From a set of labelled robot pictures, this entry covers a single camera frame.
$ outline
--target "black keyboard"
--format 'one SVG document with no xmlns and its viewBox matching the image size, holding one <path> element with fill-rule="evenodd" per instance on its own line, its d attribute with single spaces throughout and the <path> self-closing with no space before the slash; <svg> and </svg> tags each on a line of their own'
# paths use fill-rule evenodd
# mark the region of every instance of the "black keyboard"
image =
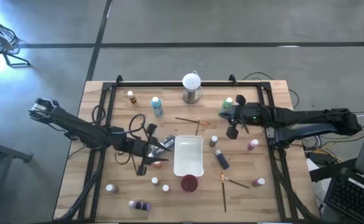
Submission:
<svg viewBox="0 0 364 224">
<path fill-rule="evenodd" d="M 324 202 L 345 216 L 364 223 L 364 178 L 342 168 L 332 178 Z"/>
</svg>

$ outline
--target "small paint bottle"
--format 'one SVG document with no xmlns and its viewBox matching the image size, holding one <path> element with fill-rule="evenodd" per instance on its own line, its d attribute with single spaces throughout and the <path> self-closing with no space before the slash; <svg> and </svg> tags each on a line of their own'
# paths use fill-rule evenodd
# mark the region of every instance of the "small paint bottle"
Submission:
<svg viewBox="0 0 364 224">
<path fill-rule="evenodd" d="M 228 97 L 224 100 L 222 104 L 222 110 L 221 112 L 230 110 L 231 106 L 233 106 L 233 99 L 231 97 Z"/>
<path fill-rule="evenodd" d="M 219 149 L 215 151 L 215 155 L 217 156 L 219 163 L 220 165 L 222 165 L 223 169 L 229 168 L 229 163 L 227 163 L 225 156 L 223 155 L 223 153 L 220 152 Z"/>
<path fill-rule="evenodd" d="M 215 147 L 218 142 L 218 136 L 212 136 L 211 141 L 209 142 L 209 146 Z"/>
<path fill-rule="evenodd" d="M 133 94 L 132 91 L 128 91 L 127 95 L 128 95 L 129 100 L 131 101 L 131 103 L 136 103 L 137 102 L 136 97 L 135 97 L 135 95 Z"/>
<path fill-rule="evenodd" d="M 119 188 L 117 187 L 117 186 L 115 186 L 115 185 L 113 185 L 113 184 L 108 184 L 107 186 L 106 186 L 106 190 L 108 191 L 108 192 L 111 192 L 111 193 L 118 193 L 118 191 L 119 191 Z"/>
<path fill-rule="evenodd" d="M 158 97 L 153 97 L 151 100 L 151 106 L 154 109 L 154 115 L 158 118 L 164 115 L 164 110 L 162 110 L 161 100 Z"/>
<path fill-rule="evenodd" d="M 266 183 L 266 181 L 264 180 L 264 178 L 258 178 L 254 181 L 252 181 L 252 186 L 254 187 L 260 187 L 262 185 L 264 185 Z"/>
<path fill-rule="evenodd" d="M 257 139 L 252 140 L 247 146 L 246 148 L 249 150 L 254 149 L 256 146 L 258 146 L 259 141 Z"/>
<path fill-rule="evenodd" d="M 162 162 L 161 161 L 153 162 L 152 165 L 157 169 L 160 169 L 162 167 Z"/>
<path fill-rule="evenodd" d="M 165 192 L 165 193 L 168 193 L 170 192 L 170 188 L 167 184 L 164 184 L 164 186 L 162 186 L 162 190 Z"/>
<path fill-rule="evenodd" d="M 144 210 L 144 211 L 150 211 L 151 210 L 151 203 L 150 202 L 136 202 L 136 201 L 130 200 L 128 205 L 129 205 L 130 208 L 134 208 L 134 209 L 140 209 L 140 210 Z"/>
<path fill-rule="evenodd" d="M 153 177 L 151 179 L 151 183 L 154 184 L 154 186 L 159 186 L 159 184 L 160 184 L 157 177 Z"/>
</svg>

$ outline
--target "wooden tabletop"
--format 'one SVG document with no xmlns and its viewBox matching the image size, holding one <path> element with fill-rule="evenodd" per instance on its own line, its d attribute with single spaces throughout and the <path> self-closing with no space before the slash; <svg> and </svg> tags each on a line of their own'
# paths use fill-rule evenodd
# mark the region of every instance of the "wooden tabletop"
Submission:
<svg viewBox="0 0 364 224">
<path fill-rule="evenodd" d="M 271 82 L 274 103 L 278 107 L 292 108 L 291 99 L 286 81 Z M 79 118 L 91 121 L 91 111 L 98 105 L 103 82 L 87 82 L 84 90 Z M 132 104 L 126 92 L 132 90 L 137 103 Z M 208 122 L 207 127 L 200 126 L 198 135 L 204 139 L 203 165 L 204 175 L 198 178 L 198 189 L 193 193 L 185 193 L 180 186 L 180 177 L 173 173 L 173 153 L 165 153 L 162 157 L 169 159 L 164 162 L 161 169 L 153 166 L 147 167 L 145 176 L 137 177 L 133 163 L 119 165 L 114 160 L 115 150 L 107 149 L 103 178 L 101 180 L 100 197 L 96 214 L 97 222 L 257 222 L 280 221 L 274 184 L 271 174 L 268 149 L 265 142 L 263 128 L 249 126 L 250 134 L 240 131 L 238 139 L 231 140 L 226 136 L 228 123 L 218 116 L 222 102 L 227 97 L 233 99 L 237 94 L 244 95 L 247 101 L 258 102 L 258 94 L 254 87 L 203 87 L 200 100 L 192 105 L 182 99 L 183 88 L 179 87 L 119 87 L 111 124 L 125 129 L 131 118 L 142 113 L 146 115 L 146 125 L 158 125 L 155 137 L 160 141 L 173 134 L 194 135 L 197 124 L 175 119 L 176 116 L 187 119 Z M 164 116 L 154 116 L 150 100 L 158 96 L 162 100 Z M 144 133 L 138 132 L 144 139 Z M 210 147 L 210 138 L 218 136 L 218 143 Z M 252 151 L 246 150 L 246 145 L 258 139 L 259 146 Z M 70 153 L 82 146 L 75 141 L 71 145 Z M 222 170 L 214 155 L 215 149 L 221 150 L 226 157 L 230 168 Z M 75 201 L 82 190 L 83 180 L 88 161 L 88 149 L 74 154 L 67 162 L 60 194 L 54 217 L 63 215 Z M 126 155 L 118 156 L 122 162 Z M 140 158 L 135 157 L 136 164 Z M 294 191 L 302 202 L 313 213 L 318 215 L 313 188 L 306 165 L 305 156 L 301 147 L 287 149 L 287 162 Z M 225 182 L 227 212 L 223 211 L 222 185 L 220 173 L 224 171 L 225 177 L 251 186 L 252 180 L 259 177 L 266 179 L 262 187 L 243 188 L 231 182 Z M 157 177 L 161 186 L 167 184 L 171 192 L 164 193 L 161 186 L 151 184 L 151 178 Z M 107 184 L 119 187 L 117 194 L 105 190 Z M 86 206 L 89 214 L 91 191 Z M 288 202 L 283 191 L 284 204 L 289 213 Z M 128 207 L 130 200 L 142 200 L 152 203 L 152 210 L 145 212 Z"/>
</svg>

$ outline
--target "white plastic tray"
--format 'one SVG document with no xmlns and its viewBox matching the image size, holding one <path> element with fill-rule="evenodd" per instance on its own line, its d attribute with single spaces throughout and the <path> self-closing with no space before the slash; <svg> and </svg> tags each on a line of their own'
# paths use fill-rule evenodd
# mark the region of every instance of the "white plastic tray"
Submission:
<svg viewBox="0 0 364 224">
<path fill-rule="evenodd" d="M 201 177 L 204 174 L 202 148 L 201 136 L 176 136 L 174 174 L 179 177 L 187 174 Z"/>
</svg>

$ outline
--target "concrete floor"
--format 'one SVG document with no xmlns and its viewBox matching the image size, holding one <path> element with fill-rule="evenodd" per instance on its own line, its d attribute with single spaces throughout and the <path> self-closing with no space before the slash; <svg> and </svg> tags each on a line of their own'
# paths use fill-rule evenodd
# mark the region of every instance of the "concrete floor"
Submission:
<svg viewBox="0 0 364 224">
<path fill-rule="evenodd" d="M 106 0 L 0 0 L 0 22 L 28 44 L 95 43 Z M 103 38 L 120 42 L 364 42 L 364 0 L 114 1 Z M 0 195 L 0 223 L 52 218 L 68 141 L 29 119 L 37 97 L 76 114 L 93 49 L 22 49 L 31 68 L 0 56 L 0 144 L 34 154 L 15 160 Z M 296 110 L 364 111 L 364 47 L 101 49 L 93 80 L 242 79 L 264 72 L 299 94 Z M 359 118 L 364 124 L 364 117 Z M 333 151 L 356 157 L 362 142 Z"/>
</svg>

